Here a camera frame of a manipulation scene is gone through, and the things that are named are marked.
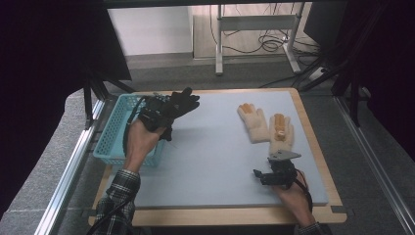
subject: human hand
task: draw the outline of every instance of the human hand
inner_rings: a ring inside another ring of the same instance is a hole
[[[154,149],[164,131],[165,127],[160,127],[150,132],[140,119],[134,120],[128,131],[127,153],[123,168],[137,173],[147,154]]]
[[[278,150],[291,151],[294,142],[294,127],[290,117],[276,114],[269,120],[269,155],[274,155]]]
[[[300,170],[297,174],[297,180],[307,188],[304,173]],[[308,200],[297,183],[294,183],[289,189],[284,189],[278,185],[273,185],[271,188],[297,219],[300,227],[306,227],[315,223],[315,218],[308,207]]]
[[[238,107],[238,114],[244,121],[252,143],[268,142],[269,132],[262,109],[255,109],[253,104]]]

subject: white wall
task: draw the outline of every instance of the white wall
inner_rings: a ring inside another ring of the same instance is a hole
[[[189,7],[110,9],[125,56],[192,52]]]

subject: metal rail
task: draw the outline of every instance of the metal rail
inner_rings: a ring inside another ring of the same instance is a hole
[[[101,111],[103,110],[105,102],[98,101],[95,104],[93,110],[93,118],[97,119]],[[97,123],[95,122],[91,127],[86,130],[83,130],[80,134],[78,142],[70,156],[69,162],[65,171],[61,177],[61,180],[58,183],[58,186],[55,190],[55,193],[52,196],[51,201],[49,202],[48,207],[46,208],[45,213],[43,213],[42,219],[37,226],[35,235],[49,234],[58,218],[58,214],[61,210],[62,204],[66,198],[68,190],[72,184],[72,180],[75,177],[75,174],[78,170],[79,164],[82,160],[83,155],[86,152],[89,140],[92,138],[94,129]]]
[[[339,97],[335,97],[335,101],[341,109],[343,118],[345,119],[348,128],[351,130],[353,137],[356,139],[360,147],[360,150],[362,151],[367,163],[373,171],[373,174],[378,180],[379,185],[384,191],[385,196],[390,202],[392,209],[394,210],[397,218],[399,219],[403,229],[405,230],[406,234],[413,235],[415,233],[415,220],[411,210],[403,201],[402,197],[400,196],[400,193],[394,187],[393,183],[388,177],[388,174],[382,167],[382,164],[379,162],[375,151],[372,149],[369,142],[367,141],[364,133],[359,127],[356,127],[353,120],[348,115],[349,111],[345,100]]]

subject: wrist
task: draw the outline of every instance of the wrist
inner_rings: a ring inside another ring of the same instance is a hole
[[[316,222],[314,215],[312,215],[310,211],[297,211],[294,212],[294,216],[299,222],[301,228],[310,226]]]
[[[122,168],[138,173],[145,158],[146,158],[146,154],[143,154],[143,153],[128,154]]]

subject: black glove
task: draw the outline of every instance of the black glove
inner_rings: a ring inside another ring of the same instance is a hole
[[[170,100],[161,107],[161,115],[165,118],[180,118],[199,107],[200,96],[191,95],[192,88],[187,87],[183,92],[173,92]]]

